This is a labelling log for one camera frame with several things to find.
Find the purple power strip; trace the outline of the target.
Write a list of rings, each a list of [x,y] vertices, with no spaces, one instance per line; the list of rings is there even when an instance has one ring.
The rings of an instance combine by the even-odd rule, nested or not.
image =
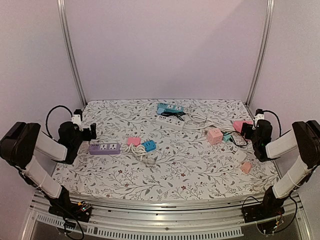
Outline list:
[[[91,155],[119,155],[121,153],[119,143],[93,143],[88,149]]]

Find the white tiger plug adapter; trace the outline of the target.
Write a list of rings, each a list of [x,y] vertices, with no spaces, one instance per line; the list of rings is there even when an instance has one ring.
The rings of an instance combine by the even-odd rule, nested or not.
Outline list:
[[[237,150],[233,155],[234,160],[239,163],[242,163],[243,161],[245,161],[246,157],[247,157],[247,154],[240,149]]]

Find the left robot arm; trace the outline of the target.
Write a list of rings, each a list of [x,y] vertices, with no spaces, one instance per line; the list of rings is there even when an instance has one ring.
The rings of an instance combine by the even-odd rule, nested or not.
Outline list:
[[[35,155],[39,152],[57,163],[73,164],[81,144],[97,138],[97,125],[92,123],[84,128],[82,119],[81,109],[72,112],[71,120],[60,125],[58,140],[49,132],[41,131],[39,123],[16,122],[0,141],[0,157],[17,169],[28,185],[44,194],[50,202],[50,214],[87,223],[91,204],[73,203],[69,191],[49,175]]]

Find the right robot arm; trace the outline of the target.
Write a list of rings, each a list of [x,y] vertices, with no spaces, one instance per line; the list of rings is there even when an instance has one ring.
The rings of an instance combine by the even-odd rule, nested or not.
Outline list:
[[[251,142],[255,157],[260,162],[273,161],[295,149],[299,154],[284,176],[269,187],[259,204],[242,206],[246,223],[264,220],[284,214],[283,204],[294,190],[308,182],[320,165],[320,125],[316,120],[295,121],[286,133],[272,140],[273,127],[265,119],[267,110],[255,111]]]

